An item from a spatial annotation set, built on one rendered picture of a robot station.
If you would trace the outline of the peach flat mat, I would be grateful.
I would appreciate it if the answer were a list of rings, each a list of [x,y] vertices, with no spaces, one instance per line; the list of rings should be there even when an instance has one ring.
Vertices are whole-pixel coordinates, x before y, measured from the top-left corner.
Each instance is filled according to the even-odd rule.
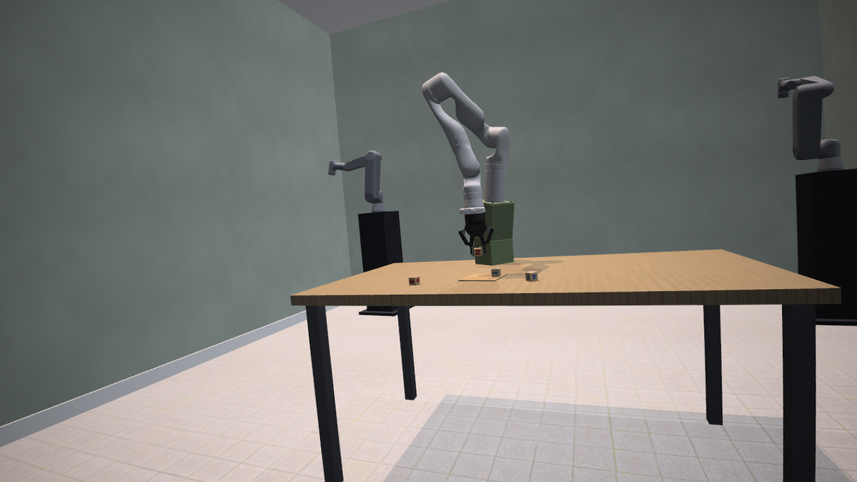
[[[492,277],[491,274],[471,274],[465,278],[460,278],[459,281],[496,281],[506,275],[508,274],[501,274],[499,277]]]

